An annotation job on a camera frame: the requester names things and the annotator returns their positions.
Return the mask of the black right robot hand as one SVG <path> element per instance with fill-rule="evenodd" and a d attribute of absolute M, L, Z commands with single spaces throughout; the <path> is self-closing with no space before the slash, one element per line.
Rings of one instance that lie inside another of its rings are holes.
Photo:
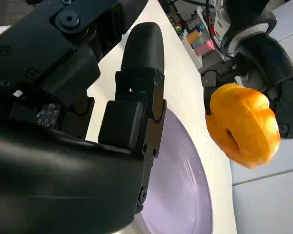
<path fill-rule="evenodd" d="M 158 157 L 164 44 L 145 0 L 40 0 L 0 34 L 0 234 L 111 234 Z"/>

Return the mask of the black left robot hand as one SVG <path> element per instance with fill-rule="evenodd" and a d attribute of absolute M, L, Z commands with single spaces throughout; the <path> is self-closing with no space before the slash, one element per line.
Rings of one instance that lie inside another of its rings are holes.
<path fill-rule="evenodd" d="M 240 77 L 243 86 L 268 98 L 281 138 L 293 138 L 293 62 L 275 39 L 266 34 L 244 39 L 236 47 L 233 58 L 204 68 L 200 73 L 206 114 L 210 114 L 212 93 Z"/>

